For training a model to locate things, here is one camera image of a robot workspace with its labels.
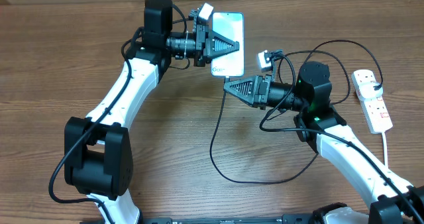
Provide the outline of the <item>blue Galaxy smartphone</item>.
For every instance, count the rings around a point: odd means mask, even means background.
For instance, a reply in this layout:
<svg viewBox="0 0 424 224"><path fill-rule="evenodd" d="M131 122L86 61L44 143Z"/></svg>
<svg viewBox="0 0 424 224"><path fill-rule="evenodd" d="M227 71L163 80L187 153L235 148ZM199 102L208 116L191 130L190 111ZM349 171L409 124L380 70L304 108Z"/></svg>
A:
<svg viewBox="0 0 424 224"><path fill-rule="evenodd" d="M211 74L241 77L244 74L244 15L236 12L214 13Z"/></svg>

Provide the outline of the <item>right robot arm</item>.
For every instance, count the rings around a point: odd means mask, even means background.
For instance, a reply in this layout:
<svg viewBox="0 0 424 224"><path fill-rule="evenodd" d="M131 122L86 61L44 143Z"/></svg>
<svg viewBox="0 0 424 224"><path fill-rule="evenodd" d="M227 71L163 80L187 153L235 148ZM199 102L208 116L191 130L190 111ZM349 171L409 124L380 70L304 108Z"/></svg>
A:
<svg viewBox="0 0 424 224"><path fill-rule="evenodd" d="M333 203L313 211L306 223L422 223L423 188L393 173L358 140L331 105L329 78L327 65L306 62L292 84L253 76L225 82L223 89L251 107L297 112L292 131L335 166L368 207L363 214Z"/></svg>

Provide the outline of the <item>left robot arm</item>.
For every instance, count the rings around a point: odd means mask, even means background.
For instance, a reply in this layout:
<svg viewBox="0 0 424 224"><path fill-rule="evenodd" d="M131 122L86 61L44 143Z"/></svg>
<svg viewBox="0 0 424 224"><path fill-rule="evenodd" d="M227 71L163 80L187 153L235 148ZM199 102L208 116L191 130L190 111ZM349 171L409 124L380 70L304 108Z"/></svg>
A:
<svg viewBox="0 0 424 224"><path fill-rule="evenodd" d="M129 130L149 93L156 88L172 60L211 65L214 76L244 72L244 16L216 12L204 4L183 16L193 28L174 32L172 0L146 0L144 24L126 41L123 70L102 102L86 117L72 117L64 129L64 169L67 184L97 205L104 223L142 223L129 184L133 155Z"/></svg>

